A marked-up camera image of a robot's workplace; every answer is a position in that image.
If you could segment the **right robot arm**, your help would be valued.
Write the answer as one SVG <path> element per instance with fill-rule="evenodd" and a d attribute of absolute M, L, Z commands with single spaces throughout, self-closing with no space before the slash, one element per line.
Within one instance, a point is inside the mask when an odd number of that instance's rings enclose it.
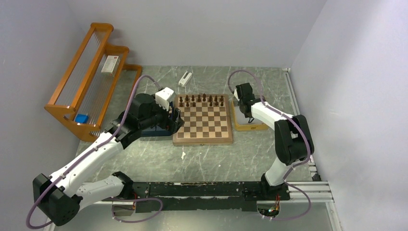
<path fill-rule="evenodd" d="M 230 91 L 246 118 L 257 119 L 274 130 L 276 159 L 264 174 L 266 182 L 259 187 L 263 198 L 272 199 L 278 193 L 277 186 L 286 181 L 294 168 L 306 164 L 314 152 L 307 119 L 276 109 L 261 95 L 256 97 L 250 83 L 237 85 Z"/>

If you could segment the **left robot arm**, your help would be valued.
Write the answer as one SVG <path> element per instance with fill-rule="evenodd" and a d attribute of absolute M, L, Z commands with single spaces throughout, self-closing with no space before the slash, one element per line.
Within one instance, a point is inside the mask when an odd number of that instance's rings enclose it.
<path fill-rule="evenodd" d="M 148 128 L 160 127 L 169 135 L 183 125 L 180 110 L 174 107 L 174 92 L 166 88 L 154 95 L 140 93 L 113 120 L 99 138 L 73 161 L 49 176 L 33 180 L 35 207 L 56 226 L 71 221 L 83 208 L 106 198 L 135 199 L 133 181 L 118 171 L 104 180 L 86 179 L 105 161 L 122 152 Z"/>

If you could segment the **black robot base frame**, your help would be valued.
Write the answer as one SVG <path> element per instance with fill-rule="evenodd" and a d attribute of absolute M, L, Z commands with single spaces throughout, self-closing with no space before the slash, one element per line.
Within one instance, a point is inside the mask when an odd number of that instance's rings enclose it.
<path fill-rule="evenodd" d="M 288 186 L 269 186 L 266 181 L 225 182 L 134 182 L 125 184 L 117 196 L 120 199 L 142 199 L 136 204 L 137 213 L 157 211 L 161 206 L 150 198 L 163 202 L 164 211 L 228 210 L 256 212 L 262 201 L 270 203 L 290 199 Z"/>

